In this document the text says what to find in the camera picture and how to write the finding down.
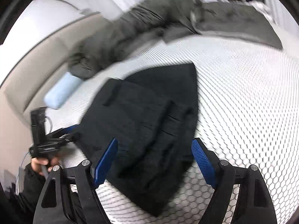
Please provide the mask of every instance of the blue gripper pad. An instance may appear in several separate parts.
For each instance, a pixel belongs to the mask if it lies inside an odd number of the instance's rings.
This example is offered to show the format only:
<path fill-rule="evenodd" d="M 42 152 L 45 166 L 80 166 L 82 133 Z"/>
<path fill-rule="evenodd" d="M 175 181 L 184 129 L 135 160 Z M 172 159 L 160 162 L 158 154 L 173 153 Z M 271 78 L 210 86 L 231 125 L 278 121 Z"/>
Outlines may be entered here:
<path fill-rule="evenodd" d="M 118 151 L 118 142 L 114 138 L 109 144 L 103 157 L 95 167 L 94 186 L 97 188 L 104 183 L 107 173 L 113 163 L 114 157 Z"/>
<path fill-rule="evenodd" d="M 211 185 L 213 189 L 216 188 L 216 175 L 215 169 L 207 158 L 206 154 L 198 144 L 197 140 L 192 141 L 191 151 L 200 168 L 202 175 L 207 184 Z"/>

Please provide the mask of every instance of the black folded garment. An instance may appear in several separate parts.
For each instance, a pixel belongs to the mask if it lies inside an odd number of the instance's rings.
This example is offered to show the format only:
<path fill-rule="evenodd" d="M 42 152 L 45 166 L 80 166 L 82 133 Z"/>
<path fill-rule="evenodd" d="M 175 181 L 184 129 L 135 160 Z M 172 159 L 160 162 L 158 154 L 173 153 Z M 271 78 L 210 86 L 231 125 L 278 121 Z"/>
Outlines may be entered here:
<path fill-rule="evenodd" d="M 158 216 L 192 164 L 197 118 L 194 65 L 150 68 L 105 83 L 82 118 L 76 144 L 91 158 L 115 137 L 118 154 L 107 180 Z"/>

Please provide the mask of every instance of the black sleeve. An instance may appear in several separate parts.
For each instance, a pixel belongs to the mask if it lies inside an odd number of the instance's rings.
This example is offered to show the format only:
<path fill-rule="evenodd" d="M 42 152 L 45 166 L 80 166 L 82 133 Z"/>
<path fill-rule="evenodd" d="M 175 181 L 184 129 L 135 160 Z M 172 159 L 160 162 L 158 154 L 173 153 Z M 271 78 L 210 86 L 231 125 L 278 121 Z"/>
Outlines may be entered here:
<path fill-rule="evenodd" d="M 17 215 L 32 223 L 35 208 L 44 186 L 45 178 L 34 172 L 31 165 L 25 167 L 24 190 L 19 195 L 9 194 L 9 203 L 14 208 Z"/>

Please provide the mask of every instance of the hexagonal pattern sheet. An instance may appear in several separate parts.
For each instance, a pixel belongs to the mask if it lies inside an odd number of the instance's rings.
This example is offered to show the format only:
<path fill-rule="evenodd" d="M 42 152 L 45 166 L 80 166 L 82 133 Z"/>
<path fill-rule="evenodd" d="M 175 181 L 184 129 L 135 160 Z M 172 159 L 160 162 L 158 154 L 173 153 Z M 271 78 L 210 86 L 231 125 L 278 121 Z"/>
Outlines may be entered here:
<path fill-rule="evenodd" d="M 198 75 L 200 102 L 195 137 L 234 166 L 257 165 L 269 188 L 278 223 L 283 224 L 298 206 L 298 58 L 295 50 L 280 51 L 224 38 L 189 36 L 168 45 L 161 42 L 86 81 L 62 110 L 47 114 L 53 129 L 78 123 L 107 77 L 121 79 L 149 67 L 192 61 Z M 74 166 L 83 159 L 77 149 L 65 159 L 65 166 Z M 238 190 L 235 186 L 224 223 L 231 222 Z M 97 193 L 115 222 L 197 223 L 213 189 L 206 185 L 194 163 L 158 218 L 145 213 L 108 182 Z"/>

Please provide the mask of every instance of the white mesh surface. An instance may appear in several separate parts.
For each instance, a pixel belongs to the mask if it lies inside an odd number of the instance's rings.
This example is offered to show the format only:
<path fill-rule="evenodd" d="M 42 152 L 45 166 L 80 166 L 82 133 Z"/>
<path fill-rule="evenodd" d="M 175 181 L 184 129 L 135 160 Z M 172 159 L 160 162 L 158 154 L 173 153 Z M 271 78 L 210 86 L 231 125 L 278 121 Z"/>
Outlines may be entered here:
<path fill-rule="evenodd" d="M 53 130 L 79 123 L 108 77 L 122 79 L 137 70 L 185 61 L 195 64 L 198 75 L 200 113 L 195 137 L 234 166 L 256 164 L 270 190 L 278 223 L 285 223 L 298 206 L 299 190 L 299 57 L 286 49 L 198 35 L 169 45 L 160 42 L 86 81 L 60 110 L 49 109 Z M 64 159 L 64 165 L 75 166 L 83 159 L 76 149 Z M 235 186 L 224 223 L 232 219 L 238 191 Z M 158 218 L 107 181 L 97 193 L 107 214 L 122 224 L 197 223 L 213 189 L 194 163 Z"/>

